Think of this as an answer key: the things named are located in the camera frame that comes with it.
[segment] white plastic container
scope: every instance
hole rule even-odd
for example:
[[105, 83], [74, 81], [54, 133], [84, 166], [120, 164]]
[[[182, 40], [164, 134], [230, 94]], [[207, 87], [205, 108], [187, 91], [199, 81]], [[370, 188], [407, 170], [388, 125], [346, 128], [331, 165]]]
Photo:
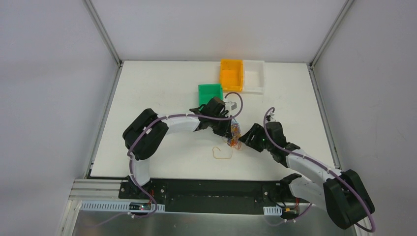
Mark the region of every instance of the white plastic container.
[[266, 81], [263, 60], [243, 60], [242, 92], [264, 93]]

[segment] orange bin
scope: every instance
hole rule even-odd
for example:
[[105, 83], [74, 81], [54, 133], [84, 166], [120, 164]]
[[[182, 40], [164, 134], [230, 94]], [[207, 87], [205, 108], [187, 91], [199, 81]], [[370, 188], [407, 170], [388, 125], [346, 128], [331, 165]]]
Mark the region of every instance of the orange bin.
[[223, 91], [241, 92], [243, 88], [243, 61], [222, 59], [220, 63], [220, 83]]

